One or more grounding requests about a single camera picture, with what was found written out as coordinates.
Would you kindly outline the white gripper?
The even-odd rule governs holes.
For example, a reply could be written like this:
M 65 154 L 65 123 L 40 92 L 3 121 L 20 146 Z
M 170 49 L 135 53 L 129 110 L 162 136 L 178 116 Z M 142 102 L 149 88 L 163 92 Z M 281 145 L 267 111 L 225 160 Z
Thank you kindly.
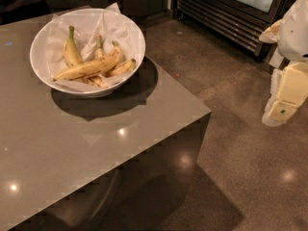
M 281 56 L 290 61 L 283 70 L 271 75 L 270 98 L 262 123 L 280 126 L 291 118 L 308 97 L 308 0 L 295 0 L 284 16 L 271 24 L 259 37 L 261 42 L 276 43 Z

